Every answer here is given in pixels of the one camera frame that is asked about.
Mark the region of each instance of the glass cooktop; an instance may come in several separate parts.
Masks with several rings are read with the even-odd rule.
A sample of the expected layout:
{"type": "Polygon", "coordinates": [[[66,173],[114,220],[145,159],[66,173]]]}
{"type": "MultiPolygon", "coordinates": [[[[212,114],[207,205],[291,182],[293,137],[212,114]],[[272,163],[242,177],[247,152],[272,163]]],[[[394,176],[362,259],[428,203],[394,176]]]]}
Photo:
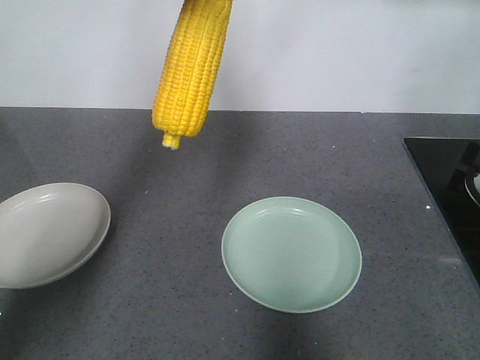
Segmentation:
{"type": "Polygon", "coordinates": [[[480,169],[480,139],[406,138],[405,143],[480,286],[480,206],[465,179],[480,169]]]}

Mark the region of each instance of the countertop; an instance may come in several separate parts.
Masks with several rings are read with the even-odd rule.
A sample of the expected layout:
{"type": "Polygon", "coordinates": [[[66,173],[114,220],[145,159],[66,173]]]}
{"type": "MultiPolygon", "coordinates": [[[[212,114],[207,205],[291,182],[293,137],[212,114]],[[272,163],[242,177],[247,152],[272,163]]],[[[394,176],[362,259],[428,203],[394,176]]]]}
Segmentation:
{"type": "Polygon", "coordinates": [[[112,224],[73,274],[0,289],[0,359],[476,359],[479,288],[411,136],[480,138],[480,115],[210,112],[171,151],[147,110],[1,108],[0,201],[79,182],[112,224]],[[327,310],[269,310],[223,267],[228,220],[283,195],[358,237],[361,277],[327,310]]]}

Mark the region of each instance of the corn cob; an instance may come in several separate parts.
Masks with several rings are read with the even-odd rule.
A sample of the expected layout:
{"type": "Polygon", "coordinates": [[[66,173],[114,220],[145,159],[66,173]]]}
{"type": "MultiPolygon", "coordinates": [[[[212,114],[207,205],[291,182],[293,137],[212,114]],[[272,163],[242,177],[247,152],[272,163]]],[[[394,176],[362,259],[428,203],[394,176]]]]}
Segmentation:
{"type": "Polygon", "coordinates": [[[202,130],[224,50],[233,0],[184,0],[152,110],[163,146],[202,130]]]}

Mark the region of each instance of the green plate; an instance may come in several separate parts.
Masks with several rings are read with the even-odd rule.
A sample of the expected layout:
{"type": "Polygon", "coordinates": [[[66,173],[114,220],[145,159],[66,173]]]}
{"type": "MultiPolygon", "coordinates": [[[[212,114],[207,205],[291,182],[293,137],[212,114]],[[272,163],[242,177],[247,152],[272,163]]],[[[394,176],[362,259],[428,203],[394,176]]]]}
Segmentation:
{"type": "Polygon", "coordinates": [[[239,211],[223,233],[222,258],[241,291],[287,313],[338,303],[362,270],[359,242],[338,215],[286,196],[262,199],[239,211]]]}

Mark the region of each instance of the white wall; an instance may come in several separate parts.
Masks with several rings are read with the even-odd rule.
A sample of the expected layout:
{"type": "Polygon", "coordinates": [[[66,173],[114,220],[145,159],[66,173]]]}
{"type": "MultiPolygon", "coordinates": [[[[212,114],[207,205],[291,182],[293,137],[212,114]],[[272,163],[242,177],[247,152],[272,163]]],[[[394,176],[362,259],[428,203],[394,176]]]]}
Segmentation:
{"type": "MultiPolygon", "coordinates": [[[[182,0],[0,0],[0,105],[149,109],[182,0]]],[[[235,0],[215,110],[480,113],[480,1],[235,0]]]]}

